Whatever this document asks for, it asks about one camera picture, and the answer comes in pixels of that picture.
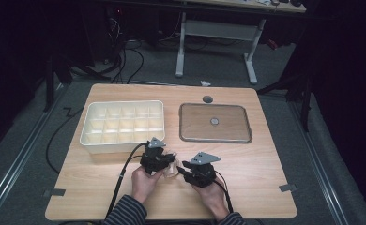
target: small round object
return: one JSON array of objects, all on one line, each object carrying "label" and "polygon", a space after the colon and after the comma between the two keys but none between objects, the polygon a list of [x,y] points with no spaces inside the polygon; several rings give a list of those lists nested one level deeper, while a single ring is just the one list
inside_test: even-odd
[{"label": "small round object", "polygon": [[213,117],[212,119],[210,119],[210,124],[213,125],[213,126],[218,125],[219,124],[219,119]]},{"label": "small round object", "polygon": [[213,98],[211,96],[204,96],[203,97],[203,102],[204,103],[212,103]]},{"label": "small round object", "polygon": [[300,0],[291,0],[290,2],[294,7],[300,7],[302,5],[302,2]]},{"label": "small round object", "polygon": [[279,0],[271,0],[271,5],[277,6],[279,4],[280,4],[280,1]]}]

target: wooden table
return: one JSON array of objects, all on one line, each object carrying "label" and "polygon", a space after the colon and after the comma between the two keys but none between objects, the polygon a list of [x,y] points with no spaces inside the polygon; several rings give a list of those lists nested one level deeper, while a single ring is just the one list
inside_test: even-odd
[{"label": "wooden table", "polygon": [[[214,104],[244,107],[252,129],[251,143],[183,142],[179,138],[178,110],[182,103],[203,103],[203,96],[213,97]],[[52,196],[46,210],[50,220],[103,219],[112,199],[117,177],[128,153],[90,155],[81,146],[80,136],[88,105],[99,101],[160,100],[164,104],[166,151],[189,160],[203,151],[221,161],[212,163],[223,175],[235,211],[244,218],[292,218],[297,209],[258,96],[250,88],[93,85],[69,151],[54,188],[65,189],[64,196]],[[139,166],[134,159],[128,166],[117,199],[131,192],[131,172]],[[161,178],[153,195],[145,203],[148,219],[212,218],[198,194],[183,176]]]}]

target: striped shirt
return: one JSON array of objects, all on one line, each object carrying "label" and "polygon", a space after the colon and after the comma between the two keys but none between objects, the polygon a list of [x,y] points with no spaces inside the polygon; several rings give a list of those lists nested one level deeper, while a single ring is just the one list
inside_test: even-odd
[{"label": "striped shirt", "polygon": [[[124,195],[116,204],[104,225],[144,225],[147,211],[145,207],[129,195]],[[219,225],[246,225],[239,213],[231,213]]]}]

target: black tape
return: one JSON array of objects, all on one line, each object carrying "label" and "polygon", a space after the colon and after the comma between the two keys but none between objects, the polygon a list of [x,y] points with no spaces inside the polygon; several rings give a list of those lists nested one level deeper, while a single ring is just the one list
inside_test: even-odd
[{"label": "black tape", "polygon": [[64,196],[66,193],[65,189],[48,189],[43,192],[43,197],[51,197],[51,196]]},{"label": "black tape", "polygon": [[279,186],[279,188],[280,188],[281,192],[285,192],[287,190],[291,190],[291,192],[294,192],[294,191],[297,190],[297,186],[296,185],[291,185],[291,184]]}]

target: hand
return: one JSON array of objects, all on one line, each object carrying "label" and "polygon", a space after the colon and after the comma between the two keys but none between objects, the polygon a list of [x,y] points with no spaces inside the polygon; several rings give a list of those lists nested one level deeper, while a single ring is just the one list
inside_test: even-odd
[{"label": "hand", "polygon": [[[224,187],[223,182],[219,177],[215,179]],[[214,218],[219,222],[230,214],[227,207],[224,205],[224,191],[217,184],[213,183],[206,187],[197,187],[192,185],[201,196],[203,204],[212,212]]]},{"label": "hand", "polygon": [[132,173],[132,197],[139,203],[144,203],[156,187],[162,176],[162,170],[150,175],[140,166]]}]

